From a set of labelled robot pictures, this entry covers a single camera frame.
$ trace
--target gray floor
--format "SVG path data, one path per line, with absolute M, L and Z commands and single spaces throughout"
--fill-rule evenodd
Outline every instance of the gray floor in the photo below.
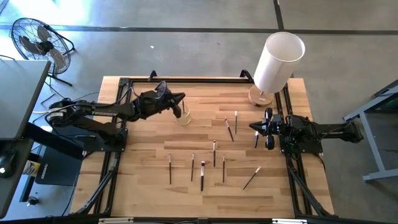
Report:
M 0 24 L 27 16 L 49 24 L 82 26 L 277 27 L 271 0 L 48 0 L 40 1 L 46 3 L 41 8 L 35 2 L 38 0 L 10 0 L 0 15 Z M 290 29 L 398 29 L 398 2 L 393 0 L 280 0 L 280 5 L 284 24 Z M 68 16 L 71 9 L 73 16 Z M 75 86 L 56 83 L 54 87 L 70 98 L 98 91 L 105 75 L 148 75 L 156 70 L 163 76 L 235 77 L 243 68 L 254 73 L 268 37 L 268 34 L 155 32 L 62 34 L 75 43 L 78 51 L 73 54 L 70 68 L 60 77 Z M 318 123 L 341 122 L 342 116 L 398 78 L 396 35 L 300 37 L 307 51 L 295 76 L 305 79 L 312 115 Z M 21 58 L 8 37 L 8 30 L 0 30 L 0 46 L 0 54 Z M 39 100 L 49 94 L 45 86 Z M 37 105 L 36 110 L 45 108 Z M 335 213 L 345 218 L 398 222 L 398 179 L 372 184 L 362 181 L 362 175 L 377 171 L 367 141 L 351 144 L 324 140 L 323 147 Z M 35 185 L 32 192 L 37 192 L 41 203 L 26 207 L 14 197 L 15 203 L 6 219 L 60 215 L 71 188 Z

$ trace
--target electric fan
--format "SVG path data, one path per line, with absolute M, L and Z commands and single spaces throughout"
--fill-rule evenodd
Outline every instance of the electric fan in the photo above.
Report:
M 11 39 L 24 59 L 50 61 L 52 75 L 49 76 L 72 85 L 55 76 L 65 72 L 70 65 L 70 52 L 75 49 L 70 40 L 44 22 L 30 18 L 20 18 L 13 23 Z M 64 39 L 72 44 L 72 49 L 69 50 Z

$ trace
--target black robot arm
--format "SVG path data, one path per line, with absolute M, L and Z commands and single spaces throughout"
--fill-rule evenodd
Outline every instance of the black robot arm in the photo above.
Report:
M 299 115 L 288 115 L 283 120 L 279 114 L 272 115 L 271 108 L 266 109 L 264 117 L 264 120 L 249 126 L 261 135 L 267 136 L 267 141 L 273 141 L 273 134 L 282 136 L 282 143 L 287 149 L 291 149 L 291 152 L 319 152 L 316 149 L 314 151 L 304 148 L 319 149 L 320 141 L 326 138 L 338 138 L 353 143 L 363 139 L 361 131 L 353 122 L 318 124 Z M 273 144 L 267 143 L 267 145 L 272 146 L 267 147 L 268 149 L 274 148 Z
M 134 122 L 172 108 L 173 114 L 179 118 L 181 109 L 178 104 L 184 97 L 184 93 L 172 93 L 167 88 L 166 82 L 162 82 L 155 88 L 155 91 L 141 93 L 132 102 L 121 105 L 85 100 L 72 101 L 65 98 L 50 106 L 46 120 L 54 127 L 75 126 L 98 133 L 105 142 L 109 142 L 117 140 L 119 137 L 120 129 L 116 127 L 116 124 L 100 123 L 86 116 L 115 116 L 122 121 Z

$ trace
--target wooden tabletop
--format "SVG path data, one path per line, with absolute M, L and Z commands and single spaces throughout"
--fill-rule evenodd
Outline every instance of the wooden tabletop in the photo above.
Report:
M 120 77 L 104 77 L 99 102 L 115 101 Z M 301 78 L 288 82 L 293 112 L 311 119 Z M 153 90 L 155 83 L 135 83 L 138 93 Z M 119 166 L 112 209 L 113 217 L 293 217 L 292 199 L 285 158 L 275 138 L 275 149 L 264 147 L 260 137 L 254 148 L 254 130 L 249 123 L 264 118 L 264 108 L 248 100 L 252 84 L 168 83 L 173 93 L 184 92 L 191 122 L 177 124 L 172 111 L 147 120 L 128 123 L 129 137 Z M 271 107 L 276 113 L 275 101 Z M 234 112 L 238 111 L 238 132 L 231 141 L 224 124 L 227 118 L 234 133 Z M 96 118 L 101 122 L 108 118 Z M 213 167 L 216 140 L 216 167 Z M 172 185 L 169 184 L 169 153 L 172 157 Z M 193 182 L 190 181 L 192 153 L 195 153 Z M 226 156 L 225 183 L 222 157 Z M 77 211 L 98 186 L 104 153 L 95 152 L 83 161 L 71 212 Z M 200 191 L 200 162 L 206 161 L 205 186 Z M 303 155 L 307 184 L 326 210 L 333 213 L 325 172 L 319 158 Z M 257 167 L 261 170 L 245 190 Z M 103 206 L 107 191 L 103 197 Z M 302 194 L 298 192 L 300 208 Z

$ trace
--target clear glass cup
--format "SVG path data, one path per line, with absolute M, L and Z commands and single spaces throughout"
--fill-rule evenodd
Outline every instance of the clear glass cup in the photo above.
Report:
M 178 106 L 181 108 L 181 117 L 177 118 L 177 124 L 187 125 L 191 121 L 190 110 L 187 104 L 182 100 Z

